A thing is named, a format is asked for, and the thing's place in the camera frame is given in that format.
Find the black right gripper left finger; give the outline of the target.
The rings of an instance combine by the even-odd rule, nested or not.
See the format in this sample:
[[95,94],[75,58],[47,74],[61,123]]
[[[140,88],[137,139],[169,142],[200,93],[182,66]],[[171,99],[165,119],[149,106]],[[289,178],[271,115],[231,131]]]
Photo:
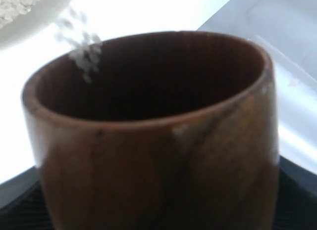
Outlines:
[[54,229],[34,167],[0,184],[0,228]]

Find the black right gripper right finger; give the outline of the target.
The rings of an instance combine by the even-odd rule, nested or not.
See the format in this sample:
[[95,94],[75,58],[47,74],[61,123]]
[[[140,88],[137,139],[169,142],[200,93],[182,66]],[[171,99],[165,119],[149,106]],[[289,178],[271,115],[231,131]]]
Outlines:
[[273,230],[317,230],[317,176],[280,158]]

